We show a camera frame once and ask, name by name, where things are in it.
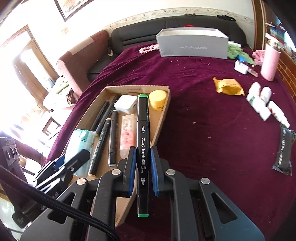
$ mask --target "gray box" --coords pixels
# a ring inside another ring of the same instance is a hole
[[[228,37],[215,28],[165,28],[156,35],[160,56],[227,59]]]

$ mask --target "pink bottle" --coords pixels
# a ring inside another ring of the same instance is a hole
[[[265,46],[265,55],[260,72],[264,79],[273,81],[280,53],[278,41],[276,39],[269,39]]]

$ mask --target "sofa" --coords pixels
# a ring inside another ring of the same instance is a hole
[[[67,51],[58,59],[57,67],[74,93],[80,96],[102,70],[125,49],[135,45],[155,43],[156,34],[160,30],[184,27],[186,24],[217,28],[226,34],[230,41],[239,43],[242,47],[247,46],[245,33],[235,21],[195,14],[173,16],[119,27],[110,37],[106,30],[102,30]]]

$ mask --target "yellow round container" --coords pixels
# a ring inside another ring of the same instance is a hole
[[[154,110],[162,111],[167,93],[164,90],[155,90],[149,94],[149,101]]]

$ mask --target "brick pattern panel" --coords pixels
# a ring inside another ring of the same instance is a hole
[[[296,64],[287,53],[281,52],[277,70],[296,103]]]

